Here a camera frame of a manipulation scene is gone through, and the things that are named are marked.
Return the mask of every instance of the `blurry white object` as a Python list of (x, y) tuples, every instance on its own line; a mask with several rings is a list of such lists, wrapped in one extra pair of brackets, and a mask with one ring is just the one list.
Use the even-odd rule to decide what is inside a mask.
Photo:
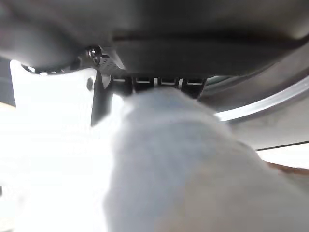
[[(16, 109), (0, 115), (0, 183), (24, 187), (14, 231), (106, 231), (101, 206), (112, 169), (109, 137), (118, 120), (105, 119), (101, 130), (90, 127), (94, 92), (87, 82), (96, 72), (39, 75), (11, 62)], [(122, 99), (115, 96), (112, 105), (117, 112)], [(5, 213), (16, 209), (8, 202)]]

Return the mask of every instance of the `chrome trim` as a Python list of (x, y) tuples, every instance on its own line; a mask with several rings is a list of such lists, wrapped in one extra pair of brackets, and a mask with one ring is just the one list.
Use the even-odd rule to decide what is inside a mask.
[(263, 111), (280, 103), (283, 103), (309, 89), (309, 76), (305, 77), (296, 84), (278, 92), (272, 96), (256, 101), (254, 103), (235, 108), (232, 110), (218, 112), (215, 115), (221, 121), (230, 121), (233, 119), (245, 117)]

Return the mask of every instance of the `overexposed light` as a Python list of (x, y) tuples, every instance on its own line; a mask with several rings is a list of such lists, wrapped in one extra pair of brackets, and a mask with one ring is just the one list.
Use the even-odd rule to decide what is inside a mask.
[[(41, 76), (12, 61), (11, 73), (17, 109), (0, 115), (0, 183), (23, 186), (25, 204), (6, 228), (106, 231), (102, 202), (112, 172), (110, 137), (123, 100), (113, 96), (113, 116), (99, 130), (90, 126), (93, 91), (86, 87), (96, 70)], [(2, 209), (11, 212), (11, 204), (5, 201)]]

